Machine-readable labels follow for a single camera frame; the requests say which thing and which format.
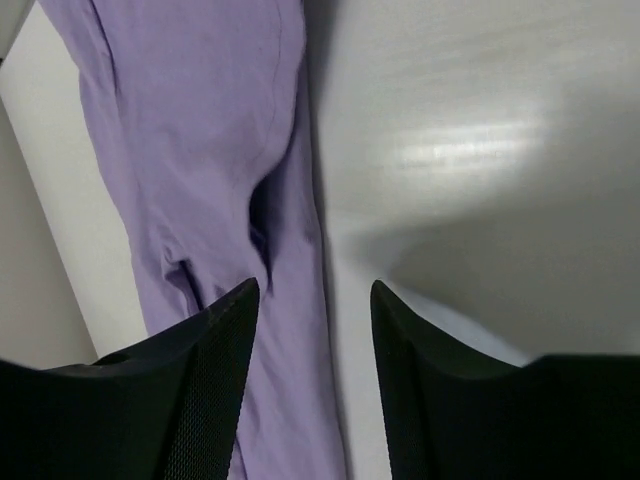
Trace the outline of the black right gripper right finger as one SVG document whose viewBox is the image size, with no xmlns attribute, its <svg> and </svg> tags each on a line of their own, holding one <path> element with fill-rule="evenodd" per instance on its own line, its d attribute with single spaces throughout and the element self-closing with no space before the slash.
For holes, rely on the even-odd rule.
<svg viewBox="0 0 640 480">
<path fill-rule="evenodd" d="M 639 360 L 546 355 L 513 366 L 417 315 L 383 282 L 371 322 L 396 479 L 635 479 Z"/>
</svg>

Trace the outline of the purple t shirt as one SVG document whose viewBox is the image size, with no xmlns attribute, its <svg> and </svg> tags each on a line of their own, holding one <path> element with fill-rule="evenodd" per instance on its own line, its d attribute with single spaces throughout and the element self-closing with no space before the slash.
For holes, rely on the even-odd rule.
<svg viewBox="0 0 640 480">
<path fill-rule="evenodd" d="M 231 474 L 343 479 L 299 1 L 45 1 L 79 70 L 144 322 L 248 278 L 259 319 Z"/>
</svg>

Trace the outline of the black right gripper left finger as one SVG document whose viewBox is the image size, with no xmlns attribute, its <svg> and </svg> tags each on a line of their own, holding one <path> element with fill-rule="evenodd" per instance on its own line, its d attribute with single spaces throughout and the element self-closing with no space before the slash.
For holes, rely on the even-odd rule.
<svg viewBox="0 0 640 480">
<path fill-rule="evenodd" d="M 86 365 L 1 365 L 5 479 L 224 479 L 254 343 L 248 279 L 198 314 Z"/>
</svg>

